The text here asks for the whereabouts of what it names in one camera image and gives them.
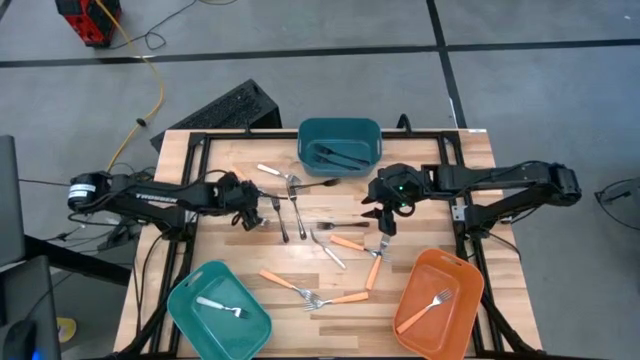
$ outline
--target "yellow cable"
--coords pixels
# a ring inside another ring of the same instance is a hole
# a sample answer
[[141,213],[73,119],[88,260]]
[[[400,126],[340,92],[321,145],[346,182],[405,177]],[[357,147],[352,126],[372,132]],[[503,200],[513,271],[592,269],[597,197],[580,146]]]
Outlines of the yellow cable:
[[[118,20],[116,20],[116,18],[113,17],[113,15],[111,15],[111,13],[104,6],[104,4],[102,4],[102,1],[96,0],[96,4],[98,4],[98,6],[100,6],[102,11],[104,11],[104,13],[109,17],[109,19],[111,20],[113,25],[115,25],[116,28],[118,28],[118,31],[120,31],[120,33],[125,38],[125,40],[127,40],[127,45],[129,45],[129,49],[131,49],[131,52],[133,52],[134,55],[136,55],[138,58],[142,59],[142,61],[144,61],[147,65],[149,65],[149,67],[151,67],[151,71],[153,71],[153,76],[158,81],[158,85],[160,86],[160,98],[158,99],[158,103],[156,103],[156,106],[154,106],[153,109],[151,109],[151,111],[142,118],[145,122],[148,123],[148,120],[151,119],[151,117],[153,117],[155,114],[158,113],[158,110],[160,110],[160,107],[162,106],[162,103],[164,102],[164,81],[162,81],[162,77],[160,77],[160,74],[158,73],[158,70],[156,70],[156,67],[153,66],[153,64],[149,60],[145,59],[142,55],[140,55],[140,53],[138,52],[136,47],[133,45],[133,42],[131,41],[131,37],[127,34],[126,31],[124,31],[122,26],[120,26],[120,23],[118,23]],[[111,170],[111,168],[113,167],[113,164],[115,164],[116,160],[118,159],[118,156],[120,156],[120,153],[122,153],[122,150],[124,150],[124,148],[127,146],[129,141],[133,137],[133,134],[135,134],[136,130],[138,130],[139,127],[140,127],[140,125],[136,124],[136,126],[134,126],[134,128],[131,129],[131,131],[129,132],[129,135],[127,135],[127,137],[124,139],[124,141],[122,142],[122,144],[118,148],[118,151],[116,151],[116,153],[111,158],[111,161],[109,162],[109,166],[107,166],[107,171]]]

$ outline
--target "teal tray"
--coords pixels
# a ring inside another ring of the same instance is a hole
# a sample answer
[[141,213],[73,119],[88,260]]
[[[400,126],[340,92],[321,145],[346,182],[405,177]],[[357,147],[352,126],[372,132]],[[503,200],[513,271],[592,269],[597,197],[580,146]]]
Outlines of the teal tray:
[[[247,319],[196,302],[198,296],[247,310]],[[169,295],[169,314],[198,355],[208,359],[251,359],[271,337],[271,318],[220,261],[200,266]]]
[[[369,161],[362,166],[336,155],[321,155],[332,162],[358,167],[346,169],[334,164],[316,161],[315,145],[320,144],[340,154]],[[382,157],[380,126],[366,118],[312,118],[298,128],[298,158],[304,171],[311,176],[357,177],[367,176]]]

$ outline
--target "orange-handled fork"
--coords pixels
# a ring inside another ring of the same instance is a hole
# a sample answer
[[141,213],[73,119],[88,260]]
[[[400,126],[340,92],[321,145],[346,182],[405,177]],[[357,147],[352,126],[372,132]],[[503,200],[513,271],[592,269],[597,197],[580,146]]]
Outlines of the orange-handled fork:
[[445,289],[445,290],[441,291],[440,293],[438,293],[438,295],[436,295],[433,298],[433,301],[431,302],[431,304],[429,306],[427,306],[427,307],[423,308],[422,310],[418,311],[415,315],[413,315],[409,319],[405,320],[405,322],[403,322],[402,324],[400,324],[400,326],[398,326],[398,328],[396,329],[398,331],[398,334],[402,334],[403,332],[407,331],[407,329],[409,329],[413,324],[415,324],[418,320],[420,320],[420,318],[423,317],[424,314],[427,313],[427,311],[429,311],[431,308],[436,307],[436,306],[442,304],[443,302],[449,300],[452,295],[453,295],[453,293],[449,289]]
[[311,301],[305,306],[304,309],[306,311],[317,310],[317,309],[320,309],[321,307],[325,306],[326,304],[345,304],[345,303],[349,303],[349,302],[367,300],[368,298],[369,298],[369,293],[368,292],[361,292],[361,293],[357,293],[357,294],[351,294],[351,295],[347,295],[347,296],[342,296],[342,297],[331,299],[331,300],[325,300],[325,301],[315,300],[315,301]]
[[373,289],[373,284],[376,282],[376,277],[378,276],[378,270],[380,269],[380,262],[382,261],[384,250],[387,248],[387,246],[389,246],[389,240],[389,235],[382,235],[378,256],[376,256],[376,261],[373,263],[371,271],[369,271],[369,277],[367,278],[367,283],[365,284],[365,289],[367,290]]
[[[342,245],[344,247],[348,247],[348,248],[351,248],[351,249],[354,249],[354,250],[360,250],[360,251],[368,252],[374,258],[377,258],[378,255],[380,255],[380,252],[378,250],[367,249],[366,247],[364,247],[362,245],[358,245],[358,244],[354,243],[353,241],[349,241],[347,239],[343,239],[343,238],[341,238],[339,236],[331,235],[330,240],[331,240],[332,243],[335,243],[335,244],[338,244],[338,245]],[[382,261],[390,262],[391,258],[389,257],[389,254],[382,253]]]
[[267,280],[271,280],[276,284],[282,285],[286,288],[289,288],[291,290],[295,290],[298,292],[298,294],[300,294],[300,296],[302,296],[303,299],[305,299],[307,302],[311,303],[313,301],[316,300],[320,300],[320,297],[318,295],[316,295],[315,293],[313,293],[311,290],[307,290],[307,289],[300,289],[297,288],[295,286],[293,286],[293,284],[291,284],[290,282],[288,282],[287,280],[279,277],[278,275],[271,273],[265,269],[260,270],[259,274],[264,277]]

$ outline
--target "orange handle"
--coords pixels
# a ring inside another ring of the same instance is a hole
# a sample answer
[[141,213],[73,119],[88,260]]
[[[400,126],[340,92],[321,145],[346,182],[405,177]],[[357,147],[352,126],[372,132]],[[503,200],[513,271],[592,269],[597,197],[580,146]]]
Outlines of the orange handle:
[[371,290],[373,289],[373,283],[376,282],[376,276],[378,276],[378,270],[380,269],[380,261],[382,260],[382,256],[376,256],[376,261],[373,263],[373,267],[369,272],[369,277],[367,278],[367,285],[365,289]]
[[349,240],[345,240],[345,239],[343,239],[341,237],[337,237],[335,235],[331,235],[330,240],[331,240],[331,242],[334,242],[334,243],[336,243],[338,245],[350,247],[352,249],[356,249],[356,250],[360,250],[360,251],[364,250],[364,246],[360,246],[360,245],[358,245],[358,244],[356,244],[354,242],[351,242]]
[[339,298],[331,300],[331,302],[334,303],[334,304],[344,304],[344,303],[347,303],[347,302],[355,302],[355,301],[367,300],[368,298],[369,298],[369,293],[365,291],[363,293],[357,293],[357,294],[352,294],[352,295],[339,297]]
[[398,328],[396,329],[398,331],[398,334],[402,334],[403,332],[407,331],[407,329],[409,329],[413,324],[416,323],[416,321],[420,320],[420,318],[427,313],[427,310],[429,309],[426,307],[423,308],[422,310],[418,311],[415,315],[410,317],[407,321],[400,324],[400,326],[398,326]]
[[262,275],[265,279],[271,280],[276,284],[280,284],[284,287],[287,287],[289,289],[293,289],[294,286],[291,285],[289,282],[287,282],[287,280],[277,276],[276,274],[270,273],[265,269],[260,270],[260,275]]

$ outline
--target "red equipment box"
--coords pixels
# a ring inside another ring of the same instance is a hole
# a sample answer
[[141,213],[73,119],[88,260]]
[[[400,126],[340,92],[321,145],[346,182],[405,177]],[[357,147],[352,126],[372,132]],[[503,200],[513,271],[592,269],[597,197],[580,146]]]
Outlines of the red equipment box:
[[[102,4],[116,19],[120,18],[119,0],[102,0]],[[56,0],[56,6],[86,46],[111,45],[115,26],[96,0]]]

